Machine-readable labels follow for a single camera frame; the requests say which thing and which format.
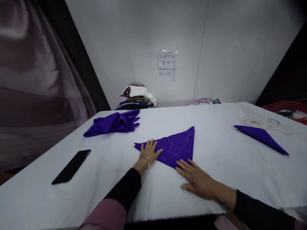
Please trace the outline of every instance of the white wall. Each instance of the white wall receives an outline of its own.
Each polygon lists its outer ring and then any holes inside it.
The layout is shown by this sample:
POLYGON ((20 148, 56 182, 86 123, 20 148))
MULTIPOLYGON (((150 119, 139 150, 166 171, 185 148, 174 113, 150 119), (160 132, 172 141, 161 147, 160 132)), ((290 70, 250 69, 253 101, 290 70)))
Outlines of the white wall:
POLYGON ((305 18, 292 0, 66 0, 112 109, 130 83, 158 106, 255 102, 305 18), (175 82, 156 51, 175 49, 175 82))

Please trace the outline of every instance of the red plastic basket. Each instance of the red plastic basket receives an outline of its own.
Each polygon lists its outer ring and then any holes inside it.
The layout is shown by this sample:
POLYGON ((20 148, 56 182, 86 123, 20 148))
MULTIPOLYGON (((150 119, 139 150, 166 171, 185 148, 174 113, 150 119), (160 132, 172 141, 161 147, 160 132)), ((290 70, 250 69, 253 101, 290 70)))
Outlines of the red plastic basket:
MULTIPOLYGON (((281 101, 277 102, 271 105, 266 105, 262 107, 263 109, 266 109, 268 111, 272 112, 278 112, 280 110, 299 110, 304 113, 307 113, 307 104, 300 103, 297 101, 281 101)), ((304 125, 307 125, 307 117, 304 118, 298 118, 298 119, 293 119, 299 123, 302 123, 304 125)))

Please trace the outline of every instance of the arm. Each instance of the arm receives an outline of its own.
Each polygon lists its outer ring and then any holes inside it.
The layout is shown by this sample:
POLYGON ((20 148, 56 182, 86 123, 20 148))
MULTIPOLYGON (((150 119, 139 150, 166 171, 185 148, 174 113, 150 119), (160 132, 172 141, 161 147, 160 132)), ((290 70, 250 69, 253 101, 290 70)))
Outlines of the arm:
POLYGON ((157 141, 155 143, 153 141, 153 139, 148 140, 145 148, 142 144, 139 160, 100 201, 79 230, 117 230, 124 228, 128 210, 142 186, 141 176, 148 166, 148 160, 142 156, 147 156, 150 164, 152 164, 163 151, 160 149, 155 153, 157 141))
POLYGON ((227 187, 213 180, 207 173, 200 169, 192 160, 191 165, 180 160, 176 168, 190 184, 181 188, 208 200, 215 200, 228 210, 251 230, 254 229, 300 229, 304 224, 286 213, 270 207, 259 200, 227 187))

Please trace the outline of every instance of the hand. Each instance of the hand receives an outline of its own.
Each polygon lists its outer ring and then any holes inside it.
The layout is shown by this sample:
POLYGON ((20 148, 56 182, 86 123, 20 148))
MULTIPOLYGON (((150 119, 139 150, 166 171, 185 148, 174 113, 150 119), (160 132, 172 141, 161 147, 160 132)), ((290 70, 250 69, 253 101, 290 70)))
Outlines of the hand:
POLYGON ((218 182, 201 170, 192 160, 188 159, 188 161, 191 165, 181 159, 180 162, 177 161, 177 165, 181 167, 176 167, 177 172, 190 182, 190 184, 184 184, 181 188, 203 199, 216 200, 218 182))
POLYGON ((183 160, 177 161, 177 165, 181 167, 176 167, 177 172, 190 182, 190 184, 184 184, 181 188, 203 199, 215 200, 230 211, 233 211, 237 200, 236 190, 213 180, 194 161, 190 159, 188 161, 191 165, 183 160))
MULTIPOLYGON (((141 156, 146 156, 149 159, 150 165, 152 165, 157 157, 162 153, 163 149, 159 149, 156 153, 154 152, 157 146, 158 141, 155 141, 151 139, 147 141, 146 146, 144 148, 144 144, 141 145, 141 156)), ((138 162, 133 166, 134 169, 136 169, 140 175, 142 176, 148 167, 148 161, 145 157, 141 157, 138 162)))

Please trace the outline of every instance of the paper sign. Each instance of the paper sign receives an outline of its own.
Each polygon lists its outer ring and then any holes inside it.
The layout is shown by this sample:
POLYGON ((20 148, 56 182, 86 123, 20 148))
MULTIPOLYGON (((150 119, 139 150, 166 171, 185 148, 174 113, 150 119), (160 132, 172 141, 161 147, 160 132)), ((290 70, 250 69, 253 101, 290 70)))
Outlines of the paper sign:
POLYGON ((175 81, 174 70, 159 70, 160 81, 175 81))
POLYGON ((172 50, 158 51, 158 69, 175 69, 175 53, 172 50))

